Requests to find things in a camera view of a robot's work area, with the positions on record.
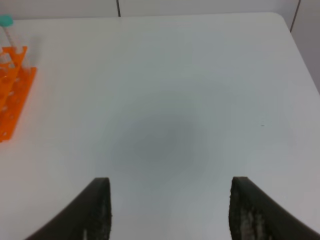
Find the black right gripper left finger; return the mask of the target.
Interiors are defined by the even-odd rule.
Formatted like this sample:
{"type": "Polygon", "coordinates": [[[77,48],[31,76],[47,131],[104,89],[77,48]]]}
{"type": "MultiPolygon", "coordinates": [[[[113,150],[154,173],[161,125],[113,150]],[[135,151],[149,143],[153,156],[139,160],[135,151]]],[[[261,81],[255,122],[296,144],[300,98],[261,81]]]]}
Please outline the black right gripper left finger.
{"type": "Polygon", "coordinates": [[[112,228],[111,185],[98,177],[28,240],[108,240],[112,228]]]}

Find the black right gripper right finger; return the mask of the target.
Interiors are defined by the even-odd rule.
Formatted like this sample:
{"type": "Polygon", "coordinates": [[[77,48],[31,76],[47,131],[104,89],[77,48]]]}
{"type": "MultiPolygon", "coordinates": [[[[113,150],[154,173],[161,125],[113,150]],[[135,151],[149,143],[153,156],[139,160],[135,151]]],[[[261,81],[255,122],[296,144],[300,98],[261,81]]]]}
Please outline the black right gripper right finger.
{"type": "Polygon", "coordinates": [[[231,182],[228,224],[233,240],[318,240],[320,234],[299,221],[248,177],[231,182]]]}

